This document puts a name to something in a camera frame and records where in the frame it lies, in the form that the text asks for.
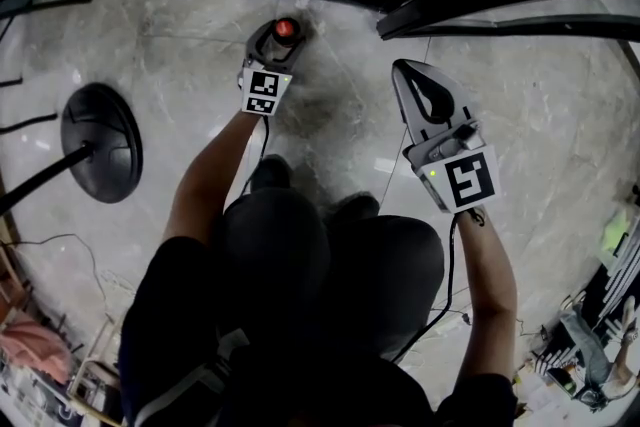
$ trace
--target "person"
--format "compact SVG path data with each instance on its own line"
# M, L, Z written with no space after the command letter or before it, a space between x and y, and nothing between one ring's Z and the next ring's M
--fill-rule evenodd
M636 376L627 366L629 347L638 337L635 320L635 298L630 296L624 303L622 313L622 340L620 350L613 363L604 352L600 339L582 317L582 304L586 293L582 291L575 299L563 301L560 322L582 353L585 367L585 385L602 392L607 400L624 397L636 384Z
M238 112L180 182L122 327L128 422L512 425L516 287L486 212L459 217L473 327L455 389L433 412L392 361L425 326L442 282L436 232L379 216L370 196L325 223L275 156L223 211L259 119Z

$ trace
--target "black pants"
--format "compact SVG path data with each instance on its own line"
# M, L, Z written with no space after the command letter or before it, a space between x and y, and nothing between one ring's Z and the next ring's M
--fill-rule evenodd
M423 327L442 283L435 230L381 216L327 228L291 189L262 189L225 212L223 309L250 340L319 338L393 359Z

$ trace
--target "marble floor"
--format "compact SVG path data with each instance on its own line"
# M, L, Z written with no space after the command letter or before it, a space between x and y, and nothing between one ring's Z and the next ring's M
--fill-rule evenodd
M518 279L524 330L553 322L560 301L597 268L603 224L638 173L640 84L615 42L383 42L376 13L317 0L94 0L16 20L0 45L0 79L21 72L25 83L0 92L2 124L61 112L75 89L102 81L130 103L145 151L140 185L122 203L93 201L64 173L14 208L23 240L79 234L93 249L106 293L105 302L86 249L59 239L19 251L38 298L66 313L85 340L105 309L118 315L126 308L182 173L240 106L235 76L243 42L260 23L286 14L304 19L313 36L267 151L289 160L296 185L320 208L370 191L383 213L426 220L446 242L450 216L437 211L400 154L408 138L390 82L399 57L442 67L468 87L497 149L503 197L489 210ZM257 162L263 137L261 128L253 135L229 200ZM56 122L3 136L5 186L60 155ZM456 258L453 308L464 310L461 251ZM451 390L468 336L451 313L405 359L434 404ZM518 338L517 363L530 343Z

